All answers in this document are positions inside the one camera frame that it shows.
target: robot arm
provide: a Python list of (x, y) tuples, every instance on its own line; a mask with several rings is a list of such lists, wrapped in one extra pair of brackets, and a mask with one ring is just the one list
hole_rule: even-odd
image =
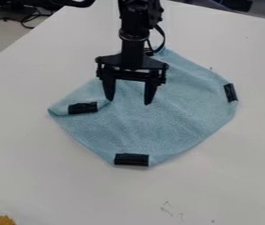
[[(64, 5), (81, 8), (95, 2), (63, 1)], [(121, 15), (121, 53), (98, 57), (97, 77), (102, 81), (106, 98), (110, 101), (114, 99), (117, 79), (145, 82), (144, 104), (148, 105), (154, 99), (157, 88), (166, 83), (168, 65), (150, 58), (165, 45), (165, 34), (158, 26), (164, 9), (160, 0), (118, 0), (118, 3)], [(149, 41), (150, 30), (154, 28), (164, 37), (162, 45), (155, 50)], [(145, 42), (148, 42), (149, 51), (144, 48)]]

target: yellow object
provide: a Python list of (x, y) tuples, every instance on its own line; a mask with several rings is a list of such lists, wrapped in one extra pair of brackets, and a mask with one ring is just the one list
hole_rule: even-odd
[(0, 216), (0, 225), (16, 225), (15, 221), (9, 216)]

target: white table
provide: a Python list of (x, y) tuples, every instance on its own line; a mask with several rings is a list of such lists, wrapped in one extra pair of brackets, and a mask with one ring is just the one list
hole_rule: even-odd
[(116, 1), (63, 8), (0, 54), (0, 210), (23, 225), (265, 225), (265, 20), (164, 6), (167, 46), (235, 83), (235, 119), (160, 166), (108, 165), (47, 108), (120, 49)]

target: microfiber cloth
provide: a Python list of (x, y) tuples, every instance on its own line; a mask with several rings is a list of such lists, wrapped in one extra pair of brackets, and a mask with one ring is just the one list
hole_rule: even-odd
[[(221, 76), (164, 48), (166, 84), (144, 105), (144, 83), (117, 80), (112, 102), (94, 78), (48, 108), (55, 121), (108, 163), (153, 166), (202, 142), (230, 121), (238, 101)], [(75, 105), (90, 111), (69, 114)]]

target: blue towel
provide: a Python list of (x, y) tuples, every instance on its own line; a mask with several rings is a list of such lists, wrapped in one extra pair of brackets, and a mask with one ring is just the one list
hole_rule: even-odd
[[(94, 78), (48, 112), (78, 142), (112, 165), (121, 154), (147, 155), (149, 166), (163, 163), (232, 119), (238, 102), (228, 101), (224, 86), (229, 82), (166, 48), (153, 58), (167, 62), (170, 69), (150, 105), (144, 105), (144, 83), (118, 80), (114, 101), (109, 102), (101, 81)], [(97, 112), (69, 115), (69, 105), (93, 102)]]

